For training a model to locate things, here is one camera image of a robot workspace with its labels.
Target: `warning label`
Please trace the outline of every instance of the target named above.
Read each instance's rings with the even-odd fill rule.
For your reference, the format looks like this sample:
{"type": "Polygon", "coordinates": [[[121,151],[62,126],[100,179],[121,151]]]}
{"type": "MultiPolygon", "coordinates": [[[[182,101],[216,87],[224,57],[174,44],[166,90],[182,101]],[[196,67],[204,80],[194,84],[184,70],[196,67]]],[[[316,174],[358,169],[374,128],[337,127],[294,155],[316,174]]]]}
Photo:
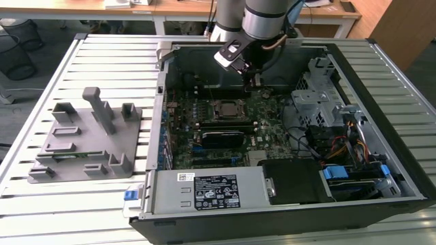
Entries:
{"type": "Polygon", "coordinates": [[[194,177],[197,210],[240,208],[236,175],[194,177]]]}

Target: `metal workbench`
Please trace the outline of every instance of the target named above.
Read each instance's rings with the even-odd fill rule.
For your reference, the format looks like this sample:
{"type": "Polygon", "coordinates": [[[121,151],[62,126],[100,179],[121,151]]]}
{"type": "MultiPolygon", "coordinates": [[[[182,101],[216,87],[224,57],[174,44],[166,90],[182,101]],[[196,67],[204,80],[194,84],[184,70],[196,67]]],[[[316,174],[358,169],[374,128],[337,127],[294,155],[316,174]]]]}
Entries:
{"type": "MultiPolygon", "coordinates": [[[[122,193],[144,181],[158,41],[204,41],[189,36],[88,35],[74,40],[0,165],[0,244],[149,244],[122,217],[122,193]],[[86,86],[101,88],[112,107],[142,108],[133,176],[128,179],[28,184],[26,173],[52,125],[56,102],[89,108],[86,86]]],[[[373,95],[404,142],[436,183],[436,111],[374,44],[333,42],[373,95]]],[[[428,208],[356,230],[326,231],[204,244],[434,244],[436,211],[428,208]]]]}

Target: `black computer case side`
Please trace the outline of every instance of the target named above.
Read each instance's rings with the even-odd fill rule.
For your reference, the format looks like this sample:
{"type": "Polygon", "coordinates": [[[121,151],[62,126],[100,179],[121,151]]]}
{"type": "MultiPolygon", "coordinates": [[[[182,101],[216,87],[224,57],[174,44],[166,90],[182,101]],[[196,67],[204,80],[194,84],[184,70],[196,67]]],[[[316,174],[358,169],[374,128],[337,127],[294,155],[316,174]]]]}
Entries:
{"type": "Polygon", "coordinates": [[[393,215],[414,212],[434,203],[430,200],[389,202],[154,220],[138,220],[134,217],[129,224],[150,243],[181,244],[364,228],[393,215]]]}

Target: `wooden desk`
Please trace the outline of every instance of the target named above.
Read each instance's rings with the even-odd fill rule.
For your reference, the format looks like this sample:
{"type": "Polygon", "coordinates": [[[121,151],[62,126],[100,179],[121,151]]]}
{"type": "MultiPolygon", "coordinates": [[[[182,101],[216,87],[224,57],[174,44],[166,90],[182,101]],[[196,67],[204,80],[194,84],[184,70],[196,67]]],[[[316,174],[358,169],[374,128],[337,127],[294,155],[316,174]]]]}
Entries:
{"type": "MultiPolygon", "coordinates": [[[[206,21],[210,10],[210,3],[193,0],[154,0],[156,8],[153,20],[157,35],[164,35],[165,21],[206,21]]],[[[338,29],[334,38],[346,38],[353,23],[360,19],[360,13],[344,11],[338,0],[320,8],[302,8],[297,24],[336,25],[338,29]]]]}
{"type": "MultiPolygon", "coordinates": [[[[0,18],[152,20],[164,35],[165,21],[206,21],[210,3],[193,0],[153,0],[152,5],[105,10],[102,0],[0,0],[0,18]]],[[[297,24],[336,25],[336,38],[345,38],[358,13],[344,12],[338,0],[321,8],[304,8],[297,24]]]]}
{"type": "Polygon", "coordinates": [[[152,20],[152,5],[104,9],[104,0],[0,0],[0,18],[152,20]]]}

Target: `blue drive bracket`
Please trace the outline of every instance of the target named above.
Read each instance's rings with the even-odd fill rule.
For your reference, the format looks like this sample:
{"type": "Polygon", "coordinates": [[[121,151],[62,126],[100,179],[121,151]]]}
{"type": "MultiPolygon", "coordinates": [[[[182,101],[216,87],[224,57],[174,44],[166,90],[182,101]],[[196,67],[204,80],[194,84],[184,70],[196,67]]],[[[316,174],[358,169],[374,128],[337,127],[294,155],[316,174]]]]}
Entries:
{"type": "Polygon", "coordinates": [[[348,178],[348,173],[342,166],[329,166],[322,170],[322,173],[326,180],[348,178]]]}

